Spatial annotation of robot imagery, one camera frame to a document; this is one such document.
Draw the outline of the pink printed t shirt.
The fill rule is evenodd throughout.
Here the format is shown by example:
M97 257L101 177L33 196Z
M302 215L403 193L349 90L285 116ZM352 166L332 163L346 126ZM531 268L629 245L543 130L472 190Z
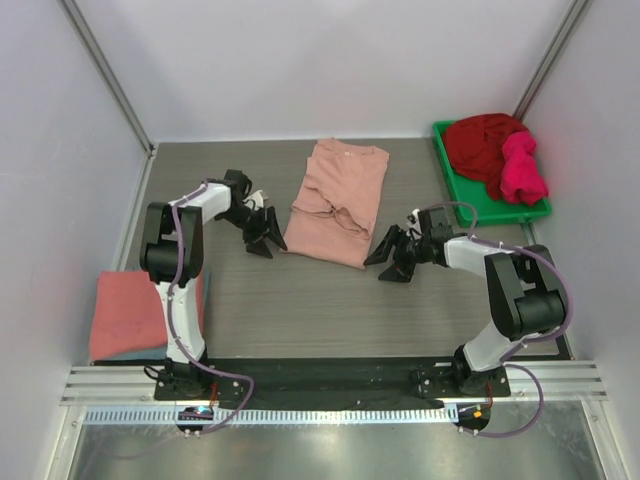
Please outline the pink printed t shirt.
M316 142L284 234L289 253L362 269L390 155L337 139Z

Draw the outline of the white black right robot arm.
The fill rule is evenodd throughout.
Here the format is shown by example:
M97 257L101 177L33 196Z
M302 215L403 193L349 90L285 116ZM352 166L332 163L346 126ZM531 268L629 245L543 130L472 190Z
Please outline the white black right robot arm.
M443 203L415 209L391 226L365 265L387 263L381 281L408 283L420 264L461 270L486 282L490 321L453 355L448 382L464 396L486 395L506 361L530 343L560 336L573 302L543 245L508 246L454 231Z

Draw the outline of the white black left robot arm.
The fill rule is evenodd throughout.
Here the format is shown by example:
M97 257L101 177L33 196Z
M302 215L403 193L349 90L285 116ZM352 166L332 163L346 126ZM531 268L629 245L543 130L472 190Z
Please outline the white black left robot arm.
M218 378L240 380L206 364L196 292L204 266L204 226L225 220L241 230L248 253L271 259L268 243L283 251L288 246L275 208L266 202L244 172L229 169L223 178L206 179L177 200L148 205L139 263L159 295L167 330L164 367L151 373L157 400L198 400Z

